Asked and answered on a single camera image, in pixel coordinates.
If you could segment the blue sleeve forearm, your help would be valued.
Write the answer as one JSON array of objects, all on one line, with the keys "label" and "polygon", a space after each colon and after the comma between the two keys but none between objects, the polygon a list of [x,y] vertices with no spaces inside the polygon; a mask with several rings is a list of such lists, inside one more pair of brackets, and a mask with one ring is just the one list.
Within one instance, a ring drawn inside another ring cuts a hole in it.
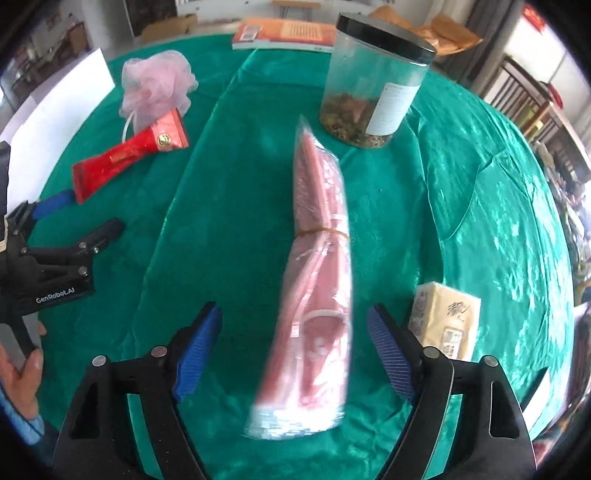
[{"label": "blue sleeve forearm", "polygon": [[18,399],[13,400],[7,388],[1,385],[1,412],[35,457],[44,466],[51,468],[59,432],[40,414],[36,397],[25,400],[22,405]]}]

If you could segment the person left hand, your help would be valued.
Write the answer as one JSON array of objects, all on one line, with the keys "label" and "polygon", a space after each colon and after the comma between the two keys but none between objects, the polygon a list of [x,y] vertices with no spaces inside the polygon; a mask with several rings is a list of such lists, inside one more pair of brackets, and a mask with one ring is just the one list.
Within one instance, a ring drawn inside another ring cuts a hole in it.
[{"label": "person left hand", "polygon": [[11,363],[5,348],[1,347],[0,363],[1,384],[6,397],[26,420],[34,420],[39,415],[36,394],[42,380],[43,351],[34,350],[23,369],[18,371]]}]

